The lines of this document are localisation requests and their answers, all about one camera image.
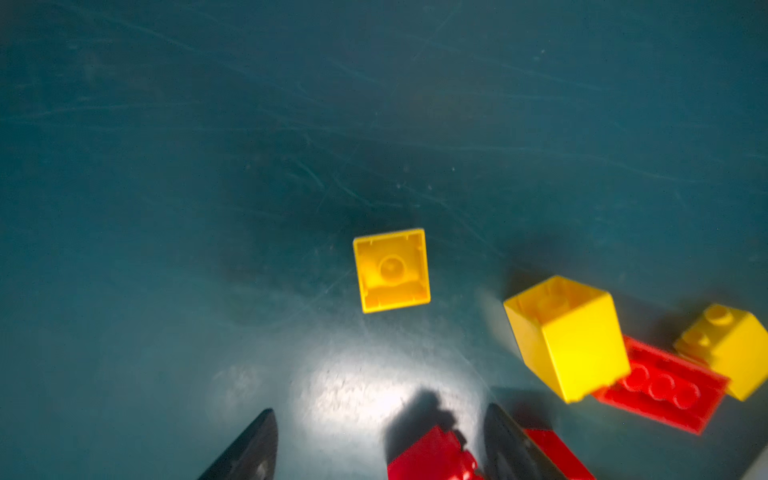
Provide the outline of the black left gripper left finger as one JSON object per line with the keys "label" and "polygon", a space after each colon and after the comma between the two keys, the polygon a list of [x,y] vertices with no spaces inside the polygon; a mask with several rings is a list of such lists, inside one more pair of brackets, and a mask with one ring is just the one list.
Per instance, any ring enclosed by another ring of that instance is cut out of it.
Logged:
{"label": "black left gripper left finger", "polygon": [[273,480],[278,453],[278,423],[273,409],[262,411],[199,480]]}

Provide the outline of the yellow lego small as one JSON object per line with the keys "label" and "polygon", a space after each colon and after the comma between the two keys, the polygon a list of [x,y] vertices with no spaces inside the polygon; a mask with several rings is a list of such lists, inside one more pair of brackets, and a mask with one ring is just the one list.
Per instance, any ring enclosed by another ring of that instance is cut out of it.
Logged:
{"label": "yellow lego small", "polygon": [[353,251],[365,314],[431,301],[422,228],[358,237],[353,240]]}
{"label": "yellow lego small", "polygon": [[673,347],[680,356],[727,377],[727,393],[740,401],[767,379],[767,331],[748,311],[711,304]]}

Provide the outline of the yellow lego brick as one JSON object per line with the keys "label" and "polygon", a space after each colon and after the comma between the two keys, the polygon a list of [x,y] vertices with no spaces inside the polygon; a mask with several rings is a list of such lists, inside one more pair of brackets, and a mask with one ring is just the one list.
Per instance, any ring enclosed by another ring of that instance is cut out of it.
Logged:
{"label": "yellow lego brick", "polygon": [[630,374],[609,292],[553,276],[503,306],[525,365],[564,402],[579,402]]}

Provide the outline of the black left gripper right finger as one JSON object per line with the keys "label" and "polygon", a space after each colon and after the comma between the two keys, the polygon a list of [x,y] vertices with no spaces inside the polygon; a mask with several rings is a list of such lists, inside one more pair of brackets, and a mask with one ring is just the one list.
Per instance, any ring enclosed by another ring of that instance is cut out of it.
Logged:
{"label": "black left gripper right finger", "polygon": [[485,413],[485,473],[489,479],[555,480],[563,473],[498,404]]}

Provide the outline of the red lego brick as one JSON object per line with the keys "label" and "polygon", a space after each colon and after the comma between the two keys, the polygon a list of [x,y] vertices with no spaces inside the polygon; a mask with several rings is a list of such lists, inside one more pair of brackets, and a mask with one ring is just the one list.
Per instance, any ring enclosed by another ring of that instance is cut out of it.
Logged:
{"label": "red lego brick", "polygon": [[569,480],[595,480],[595,476],[552,430],[525,429],[526,435]]}
{"label": "red lego brick", "polygon": [[603,404],[701,434],[721,404],[730,379],[629,336],[630,373],[592,396]]}

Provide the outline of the red lego round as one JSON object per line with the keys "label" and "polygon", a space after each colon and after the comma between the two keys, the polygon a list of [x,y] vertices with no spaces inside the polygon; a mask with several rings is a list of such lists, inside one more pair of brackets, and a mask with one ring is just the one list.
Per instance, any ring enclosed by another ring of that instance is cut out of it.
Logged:
{"label": "red lego round", "polygon": [[476,480],[478,462],[453,431],[433,427],[387,466],[389,480]]}

